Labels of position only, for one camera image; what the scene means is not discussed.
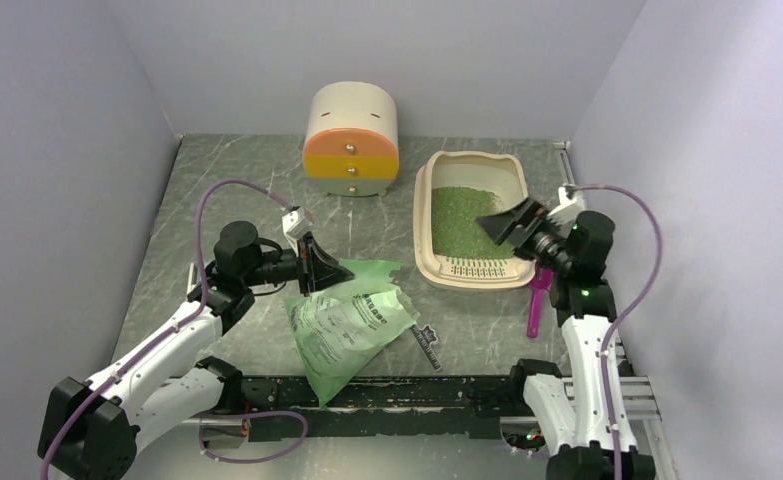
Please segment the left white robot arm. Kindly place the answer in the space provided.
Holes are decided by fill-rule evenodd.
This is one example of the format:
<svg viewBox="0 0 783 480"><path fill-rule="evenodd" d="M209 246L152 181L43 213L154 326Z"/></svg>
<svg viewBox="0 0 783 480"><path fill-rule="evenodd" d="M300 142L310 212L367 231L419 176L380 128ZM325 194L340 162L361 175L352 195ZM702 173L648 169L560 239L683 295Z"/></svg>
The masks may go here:
<svg viewBox="0 0 783 480"><path fill-rule="evenodd" d="M198 413L228 416L245 404L243 375L199 351L254 305L257 286L291 281L303 295L353 279L291 212L289 245L259 235L248 221L222 228L214 259L177 311L120 360L85 381L67 377L51 391L37 453L41 476L120 479L155 439Z"/></svg>

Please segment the magenta plastic scoop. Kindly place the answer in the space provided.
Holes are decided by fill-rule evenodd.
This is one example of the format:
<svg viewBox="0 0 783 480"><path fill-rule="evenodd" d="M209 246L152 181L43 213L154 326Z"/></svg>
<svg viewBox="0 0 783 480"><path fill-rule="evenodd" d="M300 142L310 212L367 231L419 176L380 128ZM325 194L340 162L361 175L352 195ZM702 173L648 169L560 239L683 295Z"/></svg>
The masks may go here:
<svg viewBox="0 0 783 480"><path fill-rule="evenodd" d="M526 336L535 339L539 335L542 310L552 284L553 272L537 264L528 286L531 291Z"/></svg>

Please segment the green litter bag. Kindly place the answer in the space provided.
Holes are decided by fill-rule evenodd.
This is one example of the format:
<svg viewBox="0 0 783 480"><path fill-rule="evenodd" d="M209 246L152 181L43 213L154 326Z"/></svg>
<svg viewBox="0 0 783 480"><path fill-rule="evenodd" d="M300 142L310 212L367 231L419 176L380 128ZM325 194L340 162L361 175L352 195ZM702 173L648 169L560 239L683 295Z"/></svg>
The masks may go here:
<svg viewBox="0 0 783 480"><path fill-rule="evenodd" d="M341 265L352 280L285 301L305 376L322 409L419 318L411 298L393 283L401 263L343 259Z"/></svg>

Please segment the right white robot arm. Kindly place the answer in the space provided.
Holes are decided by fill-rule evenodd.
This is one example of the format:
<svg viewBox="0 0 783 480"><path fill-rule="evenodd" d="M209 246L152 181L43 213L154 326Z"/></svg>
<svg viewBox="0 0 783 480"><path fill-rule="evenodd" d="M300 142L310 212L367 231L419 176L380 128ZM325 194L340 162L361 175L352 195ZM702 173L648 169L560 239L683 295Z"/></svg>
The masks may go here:
<svg viewBox="0 0 783 480"><path fill-rule="evenodd" d="M604 278L615 223L581 211L562 233L561 222L527 198L477 224L496 245L552 272L550 302L566 343L573 390L538 365L506 391L517 413L534 413L549 452L548 479L653 479L655 460L640 452L630 426L616 359L617 308Z"/></svg>

